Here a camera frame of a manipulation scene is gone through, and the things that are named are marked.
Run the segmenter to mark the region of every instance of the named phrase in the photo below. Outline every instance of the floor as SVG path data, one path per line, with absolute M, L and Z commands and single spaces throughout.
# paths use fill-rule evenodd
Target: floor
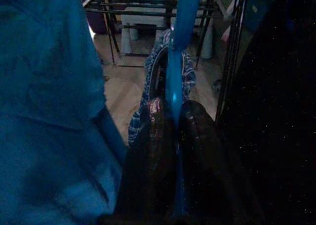
M 99 55 L 107 60 L 104 65 L 104 74 L 110 78 L 105 84 L 107 107 L 114 122 L 127 144 L 128 126 L 133 113 L 138 109 L 143 84 L 145 80 L 144 68 L 118 67 L 118 65 L 143 66 L 144 57 L 119 57 L 114 50 L 116 64 L 112 64 L 109 38 L 106 35 L 93 35 L 94 44 Z M 154 36 L 141 35 L 137 41 L 132 41 L 133 52 L 149 53 L 154 44 Z M 116 35 L 120 45 L 120 34 Z M 188 47 L 191 56 L 195 55 L 195 39 Z M 200 102 L 209 115 L 215 119 L 217 96 L 212 90 L 212 83 L 221 78 L 221 68 L 216 60 L 201 59 L 196 70 L 196 87 L 191 91 L 190 98 Z

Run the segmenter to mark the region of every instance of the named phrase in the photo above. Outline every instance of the blue fabric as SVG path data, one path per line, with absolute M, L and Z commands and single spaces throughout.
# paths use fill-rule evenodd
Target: blue fabric
M 126 147 L 80 0 L 0 0 L 0 224 L 93 224 Z
M 128 143 L 131 145 L 136 139 L 140 131 L 140 113 L 142 108 L 149 102 L 149 86 L 153 65 L 158 54 L 169 46 L 171 30 L 165 30 L 145 61 L 146 80 L 144 91 L 140 102 L 139 109 L 133 114 L 130 125 L 128 127 Z M 189 54 L 186 51 L 182 52 L 182 101 L 189 100 L 191 89 L 195 86 L 196 76 L 193 70 L 193 65 Z

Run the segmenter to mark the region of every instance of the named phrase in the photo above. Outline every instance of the blue plaid cloth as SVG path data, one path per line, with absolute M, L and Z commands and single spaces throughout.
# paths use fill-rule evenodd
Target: blue plaid cloth
M 150 92 L 150 81 L 151 81 L 151 73 L 153 70 L 153 65 L 157 59 L 158 54 L 168 47 L 170 40 L 171 30 L 165 30 L 159 40 L 155 43 L 155 46 L 145 61 L 145 70 L 146 70 L 146 80 L 144 84 L 144 91 L 142 94 L 142 99 L 140 102 L 139 109 L 132 116 L 131 122 L 128 127 L 128 143 L 131 145 L 136 139 L 139 131 L 140 131 L 140 113 L 144 105 L 148 103 L 149 92 Z M 191 88 L 196 84 L 196 76 L 193 70 L 193 64 L 189 54 L 186 51 L 182 52 L 182 101 L 185 102 L 189 100 L 189 93 Z

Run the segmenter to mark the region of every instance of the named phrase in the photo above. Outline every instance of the black fabric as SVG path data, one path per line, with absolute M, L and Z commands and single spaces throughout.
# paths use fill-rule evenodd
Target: black fabric
M 141 132 L 127 153 L 114 214 L 167 217 L 173 208 L 176 164 L 174 125 L 166 102 L 151 100 L 141 122 Z
M 187 212 L 200 224 L 260 224 L 260 208 L 250 210 L 245 204 L 253 200 L 245 197 L 252 195 L 237 194 L 234 189 L 232 176 L 239 175 L 230 172 L 223 140 L 205 108 L 195 101 L 185 102 L 179 127 Z
M 275 0 L 240 64 L 219 127 L 267 224 L 316 217 L 316 0 Z

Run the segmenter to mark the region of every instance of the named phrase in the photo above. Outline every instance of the leg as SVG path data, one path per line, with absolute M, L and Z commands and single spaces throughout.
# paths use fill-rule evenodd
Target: leg
M 129 29 L 130 39 L 132 41 L 138 40 L 138 30 L 137 29 Z
M 122 25 L 128 26 L 129 23 L 126 23 L 124 21 L 124 16 L 122 15 Z M 121 51 L 122 53 L 132 53 L 132 49 L 130 46 L 130 38 L 129 38 L 129 29 L 128 28 L 122 28 L 122 37 L 120 41 L 121 45 Z
M 174 127 L 166 102 L 151 100 L 141 122 L 127 153 L 114 215 L 165 216 L 172 209 L 176 180 Z
M 164 19 L 161 23 L 156 25 L 157 27 L 166 27 L 166 20 Z M 156 41 L 159 40 L 159 37 L 161 36 L 163 30 L 156 30 Z
M 240 167 L 239 160 L 233 150 L 227 151 L 228 145 L 201 104 L 189 100 L 182 105 L 179 130 L 187 212 L 201 224 L 205 219 L 232 224 L 234 217 L 248 224 L 248 218 L 240 214 L 256 219 L 260 208 L 253 203 L 245 174 L 231 171 L 230 165 Z
M 207 26 L 206 33 L 203 40 L 201 57 L 208 59 L 212 57 L 212 40 L 213 40 L 213 19 L 210 19 L 210 22 Z

